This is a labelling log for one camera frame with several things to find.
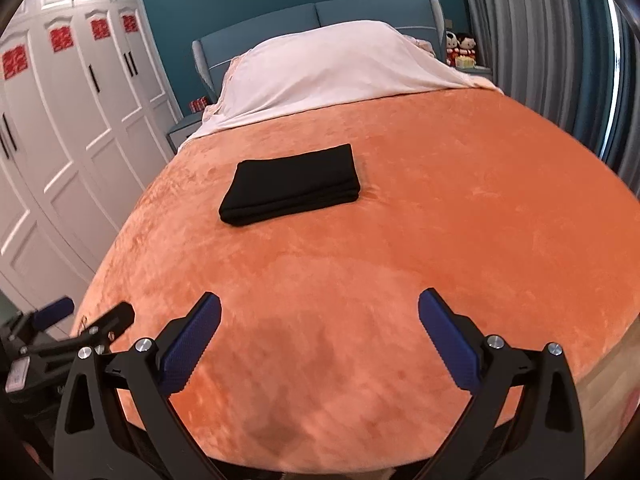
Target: blue textured pad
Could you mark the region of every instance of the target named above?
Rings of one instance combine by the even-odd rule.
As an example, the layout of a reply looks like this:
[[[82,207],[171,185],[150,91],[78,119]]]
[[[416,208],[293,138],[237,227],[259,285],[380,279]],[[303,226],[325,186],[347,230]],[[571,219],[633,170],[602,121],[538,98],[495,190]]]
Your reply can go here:
[[[418,314],[456,386],[476,392],[480,387],[478,356],[456,327],[450,313],[430,291],[425,290],[418,299]]]
[[[159,365],[158,389],[169,396],[184,389],[222,318],[220,298],[211,294],[167,349]]]
[[[74,312],[74,301],[71,298],[60,298],[53,303],[49,303],[45,308],[37,310],[31,318],[31,326],[37,332],[44,332],[47,328],[54,326]]]

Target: orange bedspread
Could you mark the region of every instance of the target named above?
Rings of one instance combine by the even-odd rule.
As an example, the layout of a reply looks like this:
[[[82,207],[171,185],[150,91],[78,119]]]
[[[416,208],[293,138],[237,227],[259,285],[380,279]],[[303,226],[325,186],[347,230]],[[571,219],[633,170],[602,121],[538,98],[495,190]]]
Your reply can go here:
[[[345,142],[357,202],[220,221],[239,161]],[[125,349],[215,292],[222,324],[172,397],[202,449],[276,470],[372,470],[433,454],[468,401],[418,321],[422,290],[511,345],[561,342],[580,380],[638,316],[638,269],[640,205],[595,156],[496,92],[437,91],[189,143],[140,199],[78,319],[131,302]]]

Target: black door handle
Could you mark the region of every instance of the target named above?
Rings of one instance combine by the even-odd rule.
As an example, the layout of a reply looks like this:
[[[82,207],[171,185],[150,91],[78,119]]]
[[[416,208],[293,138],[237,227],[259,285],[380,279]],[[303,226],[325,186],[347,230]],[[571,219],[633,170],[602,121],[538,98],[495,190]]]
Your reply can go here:
[[[133,71],[136,73],[136,75],[138,75],[138,67],[136,66],[136,62],[133,61],[133,54],[131,53],[130,50],[129,50],[129,57],[131,58],[131,65],[133,67]]]
[[[11,134],[11,128],[9,128],[9,123],[6,120],[6,114],[2,114],[2,121],[4,122],[4,127],[6,128],[6,132],[9,134],[9,140],[11,140],[11,144],[14,147],[14,151],[18,151],[18,145],[15,143],[14,136]]]
[[[98,92],[98,94],[99,94],[100,93],[100,87],[98,86],[98,81],[95,78],[94,67],[92,67],[91,65],[89,65],[89,73],[91,74],[91,79],[94,80],[95,91]]]
[[[129,64],[129,58],[127,58],[127,54],[122,54],[124,56],[124,61],[127,63],[127,68],[129,69],[129,75],[133,77],[133,70],[131,69],[131,65]]]
[[[6,148],[6,145],[4,144],[4,140],[2,140],[2,133],[0,132],[0,144],[2,144],[2,150],[4,151],[4,155],[6,156],[6,160],[11,160],[11,157],[9,156],[9,150]]]

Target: headboard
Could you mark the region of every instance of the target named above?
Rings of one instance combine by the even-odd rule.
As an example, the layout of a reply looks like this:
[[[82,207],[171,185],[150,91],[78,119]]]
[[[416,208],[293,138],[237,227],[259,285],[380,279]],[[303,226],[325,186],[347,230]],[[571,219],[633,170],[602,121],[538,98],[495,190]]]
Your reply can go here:
[[[438,58],[445,59],[444,15],[439,0],[331,0],[270,12],[194,41],[196,69],[215,102],[235,56],[276,36],[355,20],[385,22],[403,34],[430,41]]]

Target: plush doll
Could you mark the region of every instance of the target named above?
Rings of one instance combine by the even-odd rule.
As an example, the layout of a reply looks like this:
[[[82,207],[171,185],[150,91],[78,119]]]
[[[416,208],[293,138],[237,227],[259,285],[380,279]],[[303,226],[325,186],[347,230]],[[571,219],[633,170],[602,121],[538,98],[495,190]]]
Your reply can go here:
[[[476,63],[476,40],[470,34],[458,34],[459,56],[467,56]]]
[[[449,66],[456,65],[456,58],[460,55],[460,50],[458,48],[458,38],[456,35],[447,31],[447,64]]]

